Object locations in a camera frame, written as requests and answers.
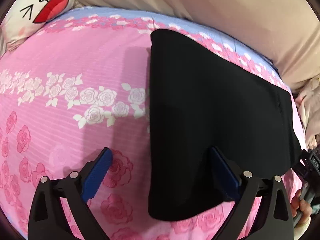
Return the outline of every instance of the pink bedsheet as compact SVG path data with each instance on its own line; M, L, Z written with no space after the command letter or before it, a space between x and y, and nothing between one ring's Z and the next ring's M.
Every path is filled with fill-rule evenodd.
M26 236L39 179L44 175L59 179L79 171L103 147L109 147L114 154L112 167L88 206L112 240L210 240L233 203L178 222L154 220L147 210L150 32L168 26L118 16L104 19L119 22L118 26L102 28L93 24L98 20L97 15L77 25L72 25L72 19L60 20L55 23L60 25L59 31L54 32L48 24L0 60L1 208ZM204 36L178 26L170 28L195 40ZM210 37L199 42L287 89L274 73L250 57L239 56ZM192 111L203 112L196 98L190 100ZM295 132L305 147L294 105L293 113ZM292 197L301 183L292 171L283 178ZM240 237L248 234L259 202L257 198ZM62 204L73 233L82 238L67 201Z

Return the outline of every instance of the silver rivet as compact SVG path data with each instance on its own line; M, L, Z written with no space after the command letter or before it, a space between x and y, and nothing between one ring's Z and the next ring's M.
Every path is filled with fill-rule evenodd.
M73 171L70 173L70 178L74 179L74 178L78 177L78 174L79 173L77 171Z
M43 176L43 177L40 179L40 181L41 181L42 183L45 183L47 180L48 180L48 177L47 177L47 176Z
M251 173L250 171L245 171L245 172L243 173L243 175L244 175L245 177L247 177L247 178L251 178L251 177L252 177L252 173Z
M275 176L275 180L278 181L278 182L281 182L281 181L282 181L281 177L278 176L278 175Z

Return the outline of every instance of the black fabric cover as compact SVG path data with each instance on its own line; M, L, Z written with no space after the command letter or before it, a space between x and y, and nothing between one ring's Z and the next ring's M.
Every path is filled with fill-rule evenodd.
M290 94L170 30L151 34L151 217L177 221L223 201L207 149L260 178L300 159Z

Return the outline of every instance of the white rose pattern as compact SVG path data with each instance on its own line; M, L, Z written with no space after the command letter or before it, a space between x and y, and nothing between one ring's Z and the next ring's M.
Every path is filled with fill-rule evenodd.
M144 88L131 89L128 101L135 105L141 105L146 99L146 90Z
M129 113L129 106L124 102L118 102L112 107L112 112L115 117L126 117Z
M80 129L86 124L98 124L105 120L107 120L107 127L110 127L114 125L117 118L127 117L130 113L136 119L148 115L148 108L145 107L146 90L144 88L131 88L127 83L121 84L123 89L128 91L128 103L126 104L123 101L116 101L116 91L103 86L99 86L98 90L89 87L79 91L77 86L83 84L82 74L64 78L65 73L47 73L48 79L45 85L42 84L41 78L29 76L30 71L27 73L16 72L14 75L10 75L9 70L3 70L0 73L0 94L7 90L11 94L15 91L17 94L23 93L18 98L18 106L22 103L31 103L35 97L41 95L49 98L45 106L56 107L60 96L63 96L68 102L67 109L73 106L90 105L83 116L80 114L73 116L73 119L78 121Z
M82 105L89 104L92 105L96 102L98 96L98 91L94 88L87 88L80 92L80 103Z
M53 86L50 89L49 98L55 98L61 91L61 86L59 84Z
M76 78L75 77L72 77L72 78L66 78L62 84L62 88L63 89L70 89L72 88L76 83Z
M40 86L41 82L42 82L42 79L36 77L32 85L32 90L36 90Z
M33 78L30 78L24 83L24 89L32 90L32 87L33 87Z
M44 90L44 86L41 85L35 90L35 96L40 96Z
M103 108L97 105L90 106L85 112L84 117L88 124L101 123L104 119Z
M113 91L110 89L103 90L98 95L98 98L97 98L98 105L99 106L112 106L113 102L115 101L116 96L117 96L116 91Z
M50 86L54 85L58 81L58 79L59 79L58 74L50 75L46 85L50 87Z
M69 101L69 100L73 100L76 98L76 96L79 94L78 90L76 87L70 88L67 92L66 95L64 97L65 100Z

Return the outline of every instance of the cartoon face pillow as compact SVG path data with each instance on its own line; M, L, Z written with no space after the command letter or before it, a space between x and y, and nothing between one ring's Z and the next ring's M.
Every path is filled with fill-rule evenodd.
M17 48L47 21L75 4L76 0L16 0L0 25L7 49Z

